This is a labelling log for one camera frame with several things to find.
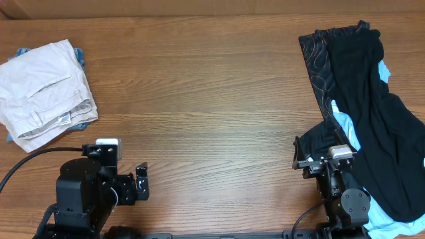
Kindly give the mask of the beige khaki shorts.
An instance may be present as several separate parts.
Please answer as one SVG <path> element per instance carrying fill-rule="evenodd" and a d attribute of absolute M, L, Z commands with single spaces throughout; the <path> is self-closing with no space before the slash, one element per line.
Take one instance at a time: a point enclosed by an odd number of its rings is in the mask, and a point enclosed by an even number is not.
<path fill-rule="evenodd" d="M 1 124 L 30 153 L 68 128 L 98 119 L 87 77 L 69 40 L 1 65 Z"/>

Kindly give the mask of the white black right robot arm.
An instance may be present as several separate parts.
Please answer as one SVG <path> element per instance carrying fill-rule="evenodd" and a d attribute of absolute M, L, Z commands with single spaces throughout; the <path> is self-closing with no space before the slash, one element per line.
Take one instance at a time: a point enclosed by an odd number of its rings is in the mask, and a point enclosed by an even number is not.
<path fill-rule="evenodd" d="M 315 239 L 362 239 L 367 237 L 363 225 L 369 222 L 370 194 L 363 189 L 348 189 L 342 173 L 351 169 L 355 153 L 347 144 L 329 148 L 326 156 L 318 160 L 307 159 L 297 137 L 294 142 L 293 169 L 301 169 L 304 179 L 314 178 L 321 195 L 321 202 L 294 223 L 288 238 Z M 319 207 L 325 209 L 327 221 L 316 225 L 313 230 L 298 230 L 298 224 L 309 213 Z"/>

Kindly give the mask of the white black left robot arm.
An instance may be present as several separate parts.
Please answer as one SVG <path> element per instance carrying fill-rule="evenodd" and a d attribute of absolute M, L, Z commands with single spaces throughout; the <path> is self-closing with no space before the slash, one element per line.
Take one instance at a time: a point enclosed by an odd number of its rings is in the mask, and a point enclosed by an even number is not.
<path fill-rule="evenodd" d="M 35 238 L 137 238 L 133 229 L 101 231 L 117 206 L 149 198 L 147 163 L 135 173 L 118 173 L 122 143 L 100 138 L 82 146 L 82 156 L 64 163 L 56 180 L 56 203 L 50 205 Z"/>

